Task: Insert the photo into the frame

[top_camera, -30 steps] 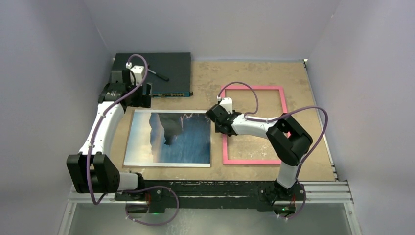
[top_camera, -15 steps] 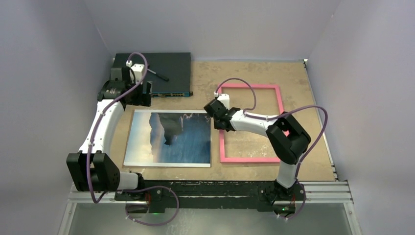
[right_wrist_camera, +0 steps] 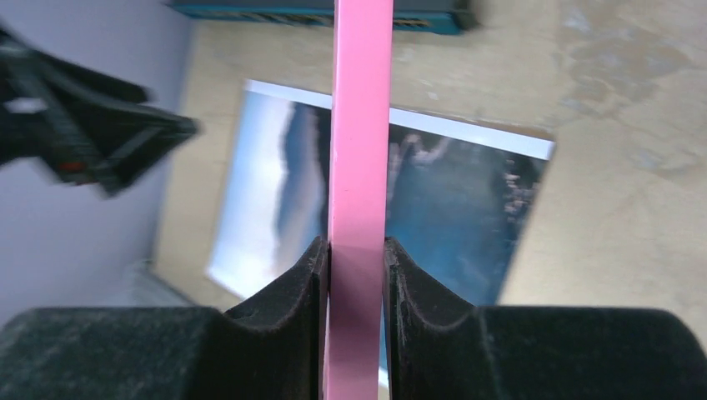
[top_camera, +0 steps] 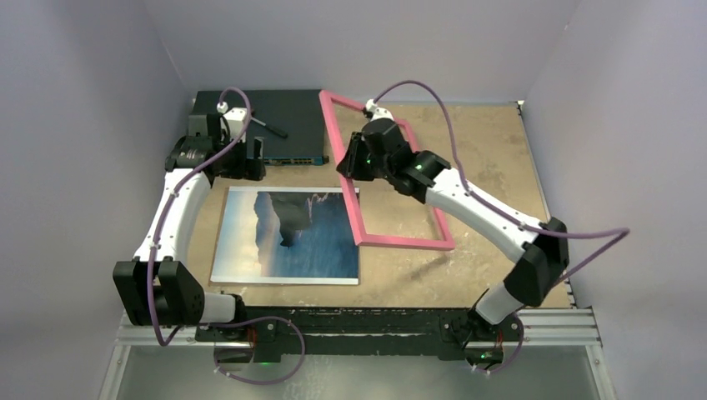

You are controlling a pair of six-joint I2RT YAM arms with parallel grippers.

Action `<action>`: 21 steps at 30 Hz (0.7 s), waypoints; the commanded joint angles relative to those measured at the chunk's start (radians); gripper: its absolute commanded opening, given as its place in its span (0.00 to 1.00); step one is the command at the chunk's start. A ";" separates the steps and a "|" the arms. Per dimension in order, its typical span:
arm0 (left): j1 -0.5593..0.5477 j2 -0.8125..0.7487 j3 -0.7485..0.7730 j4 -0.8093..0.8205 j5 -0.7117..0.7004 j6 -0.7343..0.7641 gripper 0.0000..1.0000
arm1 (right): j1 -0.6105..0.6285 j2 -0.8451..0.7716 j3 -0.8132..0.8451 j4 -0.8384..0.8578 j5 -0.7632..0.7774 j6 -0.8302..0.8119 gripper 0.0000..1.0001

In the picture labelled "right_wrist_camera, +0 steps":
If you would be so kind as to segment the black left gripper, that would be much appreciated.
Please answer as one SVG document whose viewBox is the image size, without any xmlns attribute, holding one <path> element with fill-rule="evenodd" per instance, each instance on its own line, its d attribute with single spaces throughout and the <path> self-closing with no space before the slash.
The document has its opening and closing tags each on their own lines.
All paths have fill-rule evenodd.
<svg viewBox="0 0 707 400">
<path fill-rule="evenodd" d="M 40 158 L 59 181 L 113 197 L 198 134 L 148 91 L 1 31 L 1 164 Z"/>
</svg>

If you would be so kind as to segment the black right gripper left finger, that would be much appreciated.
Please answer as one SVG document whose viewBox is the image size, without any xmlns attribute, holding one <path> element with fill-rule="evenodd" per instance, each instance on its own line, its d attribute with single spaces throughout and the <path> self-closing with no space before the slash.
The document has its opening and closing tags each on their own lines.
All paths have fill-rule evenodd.
<svg viewBox="0 0 707 400">
<path fill-rule="evenodd" d="M 4 399 L 320 399 L 328 244 L 211 307 L 38 308 L 1 332 Z"/>
</svg>

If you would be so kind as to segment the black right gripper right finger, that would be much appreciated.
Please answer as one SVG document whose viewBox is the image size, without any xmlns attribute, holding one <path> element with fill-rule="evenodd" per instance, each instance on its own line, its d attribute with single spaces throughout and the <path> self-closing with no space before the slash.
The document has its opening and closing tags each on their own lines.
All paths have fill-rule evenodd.
<svg viewBox="0 0 707 400">
<path fill-rule="evenodd" d="M 703 399 L 706 356 L 674 314 L 474 306 L 384 244 L 393 399 Z"/>
</svg>

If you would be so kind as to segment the blue landscape photo print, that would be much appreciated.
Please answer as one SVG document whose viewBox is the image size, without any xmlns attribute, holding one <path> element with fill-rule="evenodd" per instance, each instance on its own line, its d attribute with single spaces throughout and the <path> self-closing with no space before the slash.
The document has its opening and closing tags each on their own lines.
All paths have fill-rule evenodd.
<svg viewBox="0 0 707 400">
<path fill-rule="evenodd" d="M 208 275 L 248 298 L 328 227 L 332 98 L 250 81 Z M 554 142 L 420 112 L 390 112 L 385 232 L 473 304 L 499 297 Z"/>
</svg>

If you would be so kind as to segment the pink wooden picture frame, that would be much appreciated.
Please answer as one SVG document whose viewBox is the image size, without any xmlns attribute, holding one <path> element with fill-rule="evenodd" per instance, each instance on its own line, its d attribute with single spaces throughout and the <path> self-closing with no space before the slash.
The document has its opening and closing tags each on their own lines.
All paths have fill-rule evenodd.
<svg viewBox="0 0 707 400">
<path fill-rule="evenodd" d="M 335 4 L 328 399 L 378 396 L 393 9 Z"/>
</svg>

